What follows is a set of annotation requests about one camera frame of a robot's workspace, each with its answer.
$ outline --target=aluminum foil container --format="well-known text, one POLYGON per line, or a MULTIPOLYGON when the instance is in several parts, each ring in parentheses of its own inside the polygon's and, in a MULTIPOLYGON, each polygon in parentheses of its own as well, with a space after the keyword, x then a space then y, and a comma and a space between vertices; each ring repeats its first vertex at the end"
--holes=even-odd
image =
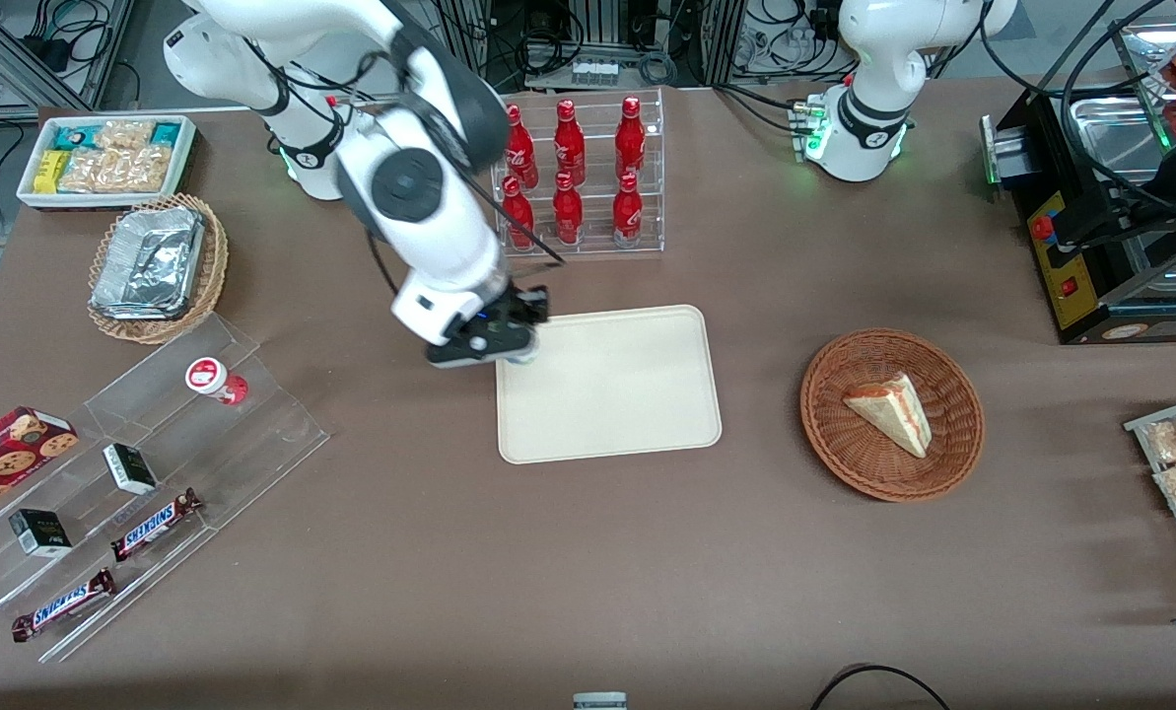
POLYGON ((205 230, 205 216, 189 207, 123 215, 111 234, 88 306, 115 320, 182 317, 205 230))

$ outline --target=yellow control panel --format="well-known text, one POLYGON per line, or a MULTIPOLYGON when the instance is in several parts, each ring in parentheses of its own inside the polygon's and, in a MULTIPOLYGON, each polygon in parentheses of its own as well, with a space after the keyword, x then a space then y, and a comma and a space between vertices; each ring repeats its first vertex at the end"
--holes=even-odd
POLYGON ((1053 268, 1048 261, 1048 248, 1056 243, 1051 216, 1063 208, 1064 199, 1061 199, 1061 193, 1053 194, 1030 215, 1025 226, 1030 230, 1030 243, 1038 260, 1038 270, 1043 274, 1051 310, 1057 315, 1060 327, 1069 328, 1096 310, 1100 301, 1096 297, 1096 287, 1091 283, 1091 274, 1088 274, 1088 263, 1082 255, 1075 256, 1061 268, 1053 268))

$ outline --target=red button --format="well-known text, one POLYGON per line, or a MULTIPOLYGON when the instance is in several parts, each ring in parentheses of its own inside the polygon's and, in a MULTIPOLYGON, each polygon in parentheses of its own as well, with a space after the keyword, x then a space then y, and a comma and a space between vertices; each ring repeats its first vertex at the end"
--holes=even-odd
POLYGON ((1038 239, 1040 242, 1055 233, 1056 229, 1051 226, 1051 217, 1047 215, 1030 222, 1030 235, 1033 235, 1034 239, 1038 239))

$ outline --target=cookie box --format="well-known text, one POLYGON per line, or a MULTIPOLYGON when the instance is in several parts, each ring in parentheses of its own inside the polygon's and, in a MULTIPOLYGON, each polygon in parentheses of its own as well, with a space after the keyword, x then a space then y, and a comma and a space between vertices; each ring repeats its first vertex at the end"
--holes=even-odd
POLYGON ((0 495, 76 444, 69 422, 19 407, 0 418, 0 495))
POLYGON ((27 167, 22 170, 16 194, 25 206, 34 207, 36 210, 102 210, 102 208, 127 207, 149 202, 152 199, 169 197, 180 193, 195 135, 194 122, 180 113, 120 113, 119 115, 101 113, 100 115, 48 119, 40 126, 39 138, 32 148, 32 159, 28 159, 27 167), (40 172, 40 162, 46 160, 46 153, 55 152, 59 135, 76 132, 87 126, 102 125, 109 120, 154 121, 159 125, 180 126, 180 132, 174 135, 172 159, 167 163, 166 179, 158 193, 36 193, 34 179, 40 172))

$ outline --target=red and white cup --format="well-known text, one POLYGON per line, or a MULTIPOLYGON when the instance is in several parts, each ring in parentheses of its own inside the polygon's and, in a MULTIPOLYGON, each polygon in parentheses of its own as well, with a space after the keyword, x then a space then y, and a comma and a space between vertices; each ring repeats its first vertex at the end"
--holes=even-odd
POLYGON ((189 364, 186 383, 198 395, 219 400, 222 404, 241 403, 249 391, 246 377, 228 373, 228 368, 216 359, 198 359, 194 364, 189 364))

